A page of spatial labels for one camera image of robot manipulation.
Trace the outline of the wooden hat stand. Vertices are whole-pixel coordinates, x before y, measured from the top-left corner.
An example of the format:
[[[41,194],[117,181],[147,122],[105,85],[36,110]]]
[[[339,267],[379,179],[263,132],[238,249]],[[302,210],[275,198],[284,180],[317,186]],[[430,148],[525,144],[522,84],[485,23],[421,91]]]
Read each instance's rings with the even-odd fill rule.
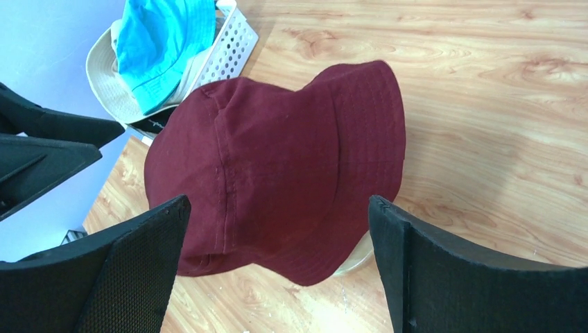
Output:
[[[364,265],[374,253],[370,232],[366,232],[347,259],[334,272],[334,277],[346,275]]]

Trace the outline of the aluminium frame rail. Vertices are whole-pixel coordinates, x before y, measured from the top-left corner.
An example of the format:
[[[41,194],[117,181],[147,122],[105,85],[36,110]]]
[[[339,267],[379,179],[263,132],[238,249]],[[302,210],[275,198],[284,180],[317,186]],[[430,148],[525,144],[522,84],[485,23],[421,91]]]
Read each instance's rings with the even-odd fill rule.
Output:
[[[88,233],[83,228],[81,230],[67,230],[60,245],[63,246],[65,244],[69,244],[73,241],[82,239],[82,238],[86,237],[87,235],[88,235]]]

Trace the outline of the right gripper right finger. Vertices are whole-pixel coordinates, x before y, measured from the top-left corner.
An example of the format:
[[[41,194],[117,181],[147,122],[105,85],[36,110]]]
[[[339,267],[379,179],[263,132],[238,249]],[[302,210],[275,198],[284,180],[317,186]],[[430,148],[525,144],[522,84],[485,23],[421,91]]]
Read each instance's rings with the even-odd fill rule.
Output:
[[[586,332],[587,269],[480,246],[397,207],[369,203],[396,332]]]

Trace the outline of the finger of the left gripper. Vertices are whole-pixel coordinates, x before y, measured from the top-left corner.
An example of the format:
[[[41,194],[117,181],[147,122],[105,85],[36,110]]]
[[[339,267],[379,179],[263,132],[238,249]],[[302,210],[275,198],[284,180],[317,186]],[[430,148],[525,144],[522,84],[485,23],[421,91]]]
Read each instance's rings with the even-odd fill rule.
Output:
[[[1,220],[101,159],[92,144],[1,135]]]
[[[1,84],[1,133],[91,144],[97,148],[124,133],[116,121],[44,108]]]

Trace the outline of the teal bucket hat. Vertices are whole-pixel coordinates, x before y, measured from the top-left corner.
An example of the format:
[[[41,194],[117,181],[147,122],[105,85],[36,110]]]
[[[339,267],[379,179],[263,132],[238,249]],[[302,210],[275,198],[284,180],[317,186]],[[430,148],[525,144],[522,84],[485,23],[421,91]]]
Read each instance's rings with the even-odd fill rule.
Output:
[[[115,46],[118,73],[142,115],[165,102],[188,60],[215,40],[214,0],[127,1]]]

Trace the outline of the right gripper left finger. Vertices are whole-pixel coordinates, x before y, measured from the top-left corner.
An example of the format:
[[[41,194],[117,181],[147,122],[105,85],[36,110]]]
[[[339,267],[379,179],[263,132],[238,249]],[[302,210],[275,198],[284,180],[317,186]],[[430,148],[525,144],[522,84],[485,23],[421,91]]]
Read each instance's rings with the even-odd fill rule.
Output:
[[[180,195],[82,239],[1,263],[2,332],[159,332],[191,206]]]

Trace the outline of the beige bucket hat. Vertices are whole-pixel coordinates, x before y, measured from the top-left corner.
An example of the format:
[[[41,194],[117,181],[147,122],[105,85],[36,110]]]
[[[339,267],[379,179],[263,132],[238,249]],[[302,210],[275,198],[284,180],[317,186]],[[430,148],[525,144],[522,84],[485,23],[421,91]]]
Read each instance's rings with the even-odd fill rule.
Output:
[[[142,121],[150,115],[142,113],[131,89],[124,83],[118,72],[115,48],[121,26],[121,19],[112,22],[90,49],[85,68],[94,96],[106,112],[116,121],[130,124]],[[205,49],[187,60],[179,85],[174,88],[169,97],[164,99],[163,104],[155,108],[153,114],[171,110],[182,102],[191,91],[191,85],[197,79],[210,51],[211,48]]]

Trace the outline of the maroon bucket hat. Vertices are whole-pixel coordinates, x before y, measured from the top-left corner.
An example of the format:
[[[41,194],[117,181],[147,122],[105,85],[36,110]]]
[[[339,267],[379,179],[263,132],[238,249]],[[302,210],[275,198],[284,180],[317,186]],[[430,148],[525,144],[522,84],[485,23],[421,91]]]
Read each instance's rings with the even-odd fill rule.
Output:
[[[178,274],[257,264],[300,286],[328,277],[393,199],[406,151],[397,79],[381,60],[333,65],[289,90],[239,77],[203,85],[148,149],[151,207],[184,194]]]

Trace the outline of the white perforated plastic basket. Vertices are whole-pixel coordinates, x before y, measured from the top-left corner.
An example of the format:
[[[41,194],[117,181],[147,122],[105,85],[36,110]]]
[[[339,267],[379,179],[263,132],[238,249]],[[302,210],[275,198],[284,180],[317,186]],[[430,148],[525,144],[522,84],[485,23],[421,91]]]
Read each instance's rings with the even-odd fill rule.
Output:
[[[239,76],[248,61],[259,36],[247,22],[235,1],[217,1],[216,39],[211,47],[190,60],[187,78],[165,105],[149,115],[132,111],[119,122],[152,140],[165,127],[174,109],[190,93],[219,80]]]

